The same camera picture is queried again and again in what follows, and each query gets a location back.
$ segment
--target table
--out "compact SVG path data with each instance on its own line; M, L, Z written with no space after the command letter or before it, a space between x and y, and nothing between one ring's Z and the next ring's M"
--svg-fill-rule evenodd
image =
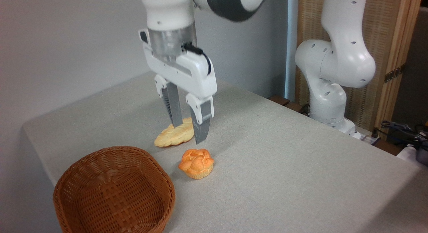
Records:
M165 232L428 232L428 171L302 114L218 81L207 139L157 148L169 124L146 73L23 126L55 184L81 157L145 149L176 188ZM180 91L184 117L189 108ZM177 166L185 150L214 158L208 177Z

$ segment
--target woven basket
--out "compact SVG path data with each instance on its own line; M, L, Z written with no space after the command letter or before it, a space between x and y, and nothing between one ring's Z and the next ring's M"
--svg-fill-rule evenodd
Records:
M128 146L81 158L61 176L53 195L65 233L162 232L176 200L156 160Z

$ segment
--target metal hinge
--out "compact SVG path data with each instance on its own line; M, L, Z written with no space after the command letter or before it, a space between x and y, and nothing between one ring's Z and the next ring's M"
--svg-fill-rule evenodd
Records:
M405 66L406 66L406 64L404 63L400 67L398 67L398 68L390 71L389 73L387 73L385 75L384 83L387 83L387 82L391 81L392 79L397 78L400 74L402 74L405 70Z

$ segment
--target basket rim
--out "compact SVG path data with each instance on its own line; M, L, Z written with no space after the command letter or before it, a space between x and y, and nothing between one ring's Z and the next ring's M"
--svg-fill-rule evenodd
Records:
M110 147L99 149L95 152L92 152L88 155L83 156L82 158L77 160L75 163L73 163L58 179L58 182L55 185L55 189L53 191L53 200L54 200L53 202L54 202L55 212L56 212L59 224L60 224L63 232L72 232L72 230L71 230L70 224L69 224L69 222L68 222L68 220L64 214L63 203L62 203L62 200L59 196L60 189L63 187L65 182L67 182L67 179L72 175L72 173L75 172L75 170L77 169L77 166L80 165L84 160L86 160L87 158L90 158L90 157L95 157L99 154L103 154L103 153L108 152L109 150L112 150L112 149L131 149L131 150L138 151L138 152L146 155L148 157L148 159L154 164L154 166L156 167L156 170L165 178L169 192L170 192L169 206L167 207L165 214L162 216L160 221L156 225L154 225L154 227L151 228L151 230L149 232L152 232L153 230L158 229L160 227L161 223L164 224L164 227L167 224L167 222L163 222L163 221L165 219L168 219L171 217L173 210L174 210L175 201L176 201L175 188L174 188L174 184L173 184L170 176L159 165L159 163L155 160L155 158L153 158L153 156L151 154L149 154L147 151L145 151L141 148L134 147L134 146L110 146Z

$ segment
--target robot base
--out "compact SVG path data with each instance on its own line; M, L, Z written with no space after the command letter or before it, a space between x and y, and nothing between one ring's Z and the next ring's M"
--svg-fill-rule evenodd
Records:
M355 129L355 124L347 118L335 123L324 123L327 126L337 129L342 133L348 134L356 139L361 138L361 134Z

